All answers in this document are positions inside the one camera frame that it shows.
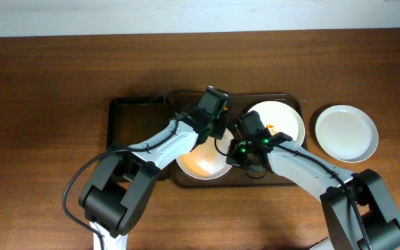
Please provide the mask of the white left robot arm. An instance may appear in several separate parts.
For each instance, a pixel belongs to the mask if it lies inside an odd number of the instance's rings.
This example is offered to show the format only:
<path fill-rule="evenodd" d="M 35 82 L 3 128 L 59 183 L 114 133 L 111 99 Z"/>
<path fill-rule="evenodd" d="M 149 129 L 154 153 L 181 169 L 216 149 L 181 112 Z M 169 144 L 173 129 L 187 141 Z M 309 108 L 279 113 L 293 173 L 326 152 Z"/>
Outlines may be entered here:
<path fill-rule="evenodd" d="M 125 248 L 161 171 L 209 137 L 223 137 L 227 101 L 227 92 L 209 86 L 197 105 L 176 113 L 161 132 L 138 144 L 109 149 L 93 160 L 97 166 L 78 203 L 97 239 L 95 249 Z"/>

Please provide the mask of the pink-white plate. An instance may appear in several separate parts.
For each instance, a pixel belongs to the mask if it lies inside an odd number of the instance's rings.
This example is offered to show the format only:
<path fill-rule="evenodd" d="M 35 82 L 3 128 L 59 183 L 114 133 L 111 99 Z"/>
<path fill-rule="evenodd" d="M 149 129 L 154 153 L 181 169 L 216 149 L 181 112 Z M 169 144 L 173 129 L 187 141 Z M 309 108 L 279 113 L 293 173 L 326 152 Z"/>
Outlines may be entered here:
<path fill-rule="evenodd" d="M 182 171 L 192 178 L 205 181 L 219 178 L 231 169 L 226 163 L 226 156 L 221 153 L 228 151 L 233 138 L 232 133 L 226 129 L 221 140 L 209 137 L 191 152 L 179 156 L 176 162 Z"/>

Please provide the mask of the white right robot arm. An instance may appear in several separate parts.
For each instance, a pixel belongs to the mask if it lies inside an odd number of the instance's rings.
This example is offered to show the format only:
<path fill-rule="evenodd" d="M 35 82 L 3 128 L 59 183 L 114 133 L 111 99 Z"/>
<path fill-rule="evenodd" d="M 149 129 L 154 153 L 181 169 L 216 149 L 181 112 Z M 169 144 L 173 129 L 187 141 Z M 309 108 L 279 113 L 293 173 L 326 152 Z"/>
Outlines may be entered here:
<path fill-rule="evenodd" d="M 371 169 L 355 173 L 322 160 L 289 135 L 272 135 L 256 111 L 239 117 L 239 134 L 228 148 L 226 161 L 251 169 L 249 158 L 291 180 L 318 200 L 329 236 L 313 249 L 397 249 L 400 247 L 400 212 L 381 176 Z"/>

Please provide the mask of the grey-white plate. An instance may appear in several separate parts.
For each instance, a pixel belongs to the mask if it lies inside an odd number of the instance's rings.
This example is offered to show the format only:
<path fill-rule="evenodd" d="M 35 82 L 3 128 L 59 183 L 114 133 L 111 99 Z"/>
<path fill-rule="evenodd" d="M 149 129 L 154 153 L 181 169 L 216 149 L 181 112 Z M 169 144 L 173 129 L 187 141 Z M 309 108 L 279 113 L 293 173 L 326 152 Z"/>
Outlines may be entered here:
<path fill-rule="evenodd" d="M 324 109 L 315 122 L 315 136 L 320 147 L 332 158 L 360 163 L 378 148 L 378 129 L 362 110 L 348 105 Z"/>

